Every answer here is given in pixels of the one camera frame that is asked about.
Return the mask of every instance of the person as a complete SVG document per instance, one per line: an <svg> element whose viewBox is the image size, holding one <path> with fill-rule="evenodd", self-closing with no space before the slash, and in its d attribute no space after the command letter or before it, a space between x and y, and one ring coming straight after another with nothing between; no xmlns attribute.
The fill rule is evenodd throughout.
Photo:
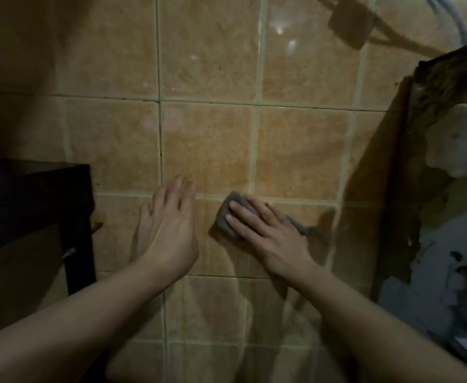
<svg viewBox="0 0 467 383"><path fill-rule="evenodd" d="M0 331L0 382L78 381L128 318L198 258L195 183L177 176L143 204L139 257L114 275ZM374 381L467 383L467 366L316 264L272 204L248 197L227 216L272 275L317 308Z"/></svg>

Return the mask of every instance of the gray cloth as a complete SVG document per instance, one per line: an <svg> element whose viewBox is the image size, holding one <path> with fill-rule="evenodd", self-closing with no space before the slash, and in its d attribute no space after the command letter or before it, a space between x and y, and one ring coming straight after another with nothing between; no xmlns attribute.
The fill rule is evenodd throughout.
<svg viewBox="0 0 467 383"><path fill-rule="evenodd" d="M234 191L234 192L232 192L231 194L229 194L226 197L226 199L224 200L223 204L221 205L221 207L220 207L220 209L218 211L218 215L216 217L216 222L215 223L218 226L218 228L221 231L223 231L226 235L228 235L230 238L243 239L243 237L241 235L239 235L239 233L236 230L234 230L230 226L230 224L228 224L228 222L225 219L226 215L230 212L230 207L229 207L228 204L232 200L234 200L237 203L239 203L240 205L246 207L251 212L253 212L255 215L257 215L257 216L260 216L260 215L254 209L254 207L251 205L251 203L246 199L245 195L241 195L240 193ZM316 234L317 233L317 228L314 227L314 226L305 227L305 226L301 225L301 223L295 221L290 216L287 216L287 219L289 220L290 223L292 223L292 225L294 225L294 227L297 229L297 231L301 235L309 235L309 234Z"/></svg>

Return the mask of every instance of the tiled wall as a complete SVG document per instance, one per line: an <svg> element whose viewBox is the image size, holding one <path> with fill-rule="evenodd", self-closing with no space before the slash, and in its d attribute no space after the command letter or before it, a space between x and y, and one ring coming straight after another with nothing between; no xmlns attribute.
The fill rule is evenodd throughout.
<svg viewBox="0 0 467 383"><path fill-rule="evenodd" d="M209 228L233 189L270 199L368 293L400 82L448 49L424 0L0 0L0 156L91 164L100 277L141 202L198 183L200 258L117 336L111 378L340 380L317 312Z"/></svg>

